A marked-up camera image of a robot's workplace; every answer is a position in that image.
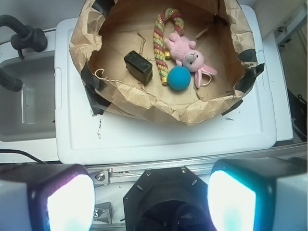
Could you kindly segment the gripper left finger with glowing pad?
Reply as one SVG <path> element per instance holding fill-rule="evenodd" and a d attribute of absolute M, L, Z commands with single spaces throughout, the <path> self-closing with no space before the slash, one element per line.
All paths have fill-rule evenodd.
<path fill-rule="evenodd" d="M 88 231 L 94 183 L 82 165 L 0 167 L 2 231 Z"/>

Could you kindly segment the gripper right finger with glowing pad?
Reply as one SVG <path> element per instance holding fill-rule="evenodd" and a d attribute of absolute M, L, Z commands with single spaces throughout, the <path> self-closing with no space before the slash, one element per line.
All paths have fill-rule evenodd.
<path fill-rule="evenodd" d="M 306 231 L 308 161 L 220 159 L 208 180 L 207 200 L 218 231 Z"/>

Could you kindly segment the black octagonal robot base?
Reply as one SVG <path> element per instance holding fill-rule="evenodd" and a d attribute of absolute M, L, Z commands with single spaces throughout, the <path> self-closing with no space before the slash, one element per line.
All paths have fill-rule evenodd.
<path fill-rule="evenodd" d="M 148 169 L 123 198 L 128 231 L 214 231 L 208 185 L 187 167 Z"/>

